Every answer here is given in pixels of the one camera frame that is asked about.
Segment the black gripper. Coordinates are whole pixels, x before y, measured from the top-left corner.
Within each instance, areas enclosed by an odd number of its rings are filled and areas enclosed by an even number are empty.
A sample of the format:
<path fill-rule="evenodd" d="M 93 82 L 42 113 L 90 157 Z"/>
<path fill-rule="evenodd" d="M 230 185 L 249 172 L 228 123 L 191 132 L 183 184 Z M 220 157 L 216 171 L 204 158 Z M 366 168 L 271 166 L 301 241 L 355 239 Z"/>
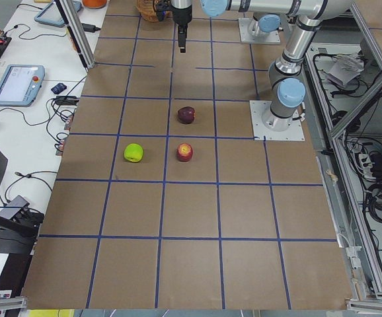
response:
<path fill-rule="evenodd" d="M 172 0 L 172 17 L 178 25 L 178 47 L 186 52 L 187 24 L 192 20 L 192 0 Z"/>

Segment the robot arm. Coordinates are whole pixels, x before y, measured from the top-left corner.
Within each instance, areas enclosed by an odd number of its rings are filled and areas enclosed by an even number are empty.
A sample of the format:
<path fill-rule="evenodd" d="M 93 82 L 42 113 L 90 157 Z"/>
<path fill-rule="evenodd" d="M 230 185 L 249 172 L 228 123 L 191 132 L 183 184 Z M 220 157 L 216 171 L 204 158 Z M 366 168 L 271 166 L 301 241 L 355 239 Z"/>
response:
<path fill-rule="evenodd" d="M 174 22 L 177 24 L 178 47 L 186 52 L 188 24 L 192 20 L 193 1 L 170 1 Z M 203 12 L 209 17 L 218 17 L 232 9 L 232 1 L 200 1 Z M 240 40 L 246 44 L 279 44 L 278 29 L 281 26 L 279 15 L 267 12 L 254 12 L 251 18 L 239 18 Z"/>
<path fill-rule="evenodd" d="M 272 131 L 288 129 L 293 114 L 305 98 L 304 84 L 297 78 L 301 64 L 321 22 L 344 13 L 352 1 L 201 1 L 210 17 L 225 11 L 285 14 L 296 17 L 291 36 L 282 55 L 269 68 L 274 97 L 262 115 L 263 124 Z"/>

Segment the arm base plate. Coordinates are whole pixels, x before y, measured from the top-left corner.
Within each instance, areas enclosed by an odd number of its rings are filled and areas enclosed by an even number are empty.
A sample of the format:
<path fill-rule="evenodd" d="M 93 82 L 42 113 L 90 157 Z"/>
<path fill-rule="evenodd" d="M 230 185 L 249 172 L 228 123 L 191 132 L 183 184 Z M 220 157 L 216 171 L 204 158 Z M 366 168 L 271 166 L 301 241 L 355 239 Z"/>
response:
<path fill-rule="evenodd" d="M 279 45 L 281 43 L 276 29 L 265 32 L 259 27 L 258 21 L 253 18 L 239 18 L 238 25 L 242 43 L 264 45 Z"/>
<path fill-rule="evenodd" d="M 269 100 L 251 100 L 250 115 L 253 138 L 256 141 L 304 141 L 305 136 L 298 109 L 292 117 L 282 119 L 273 115 Z"/>

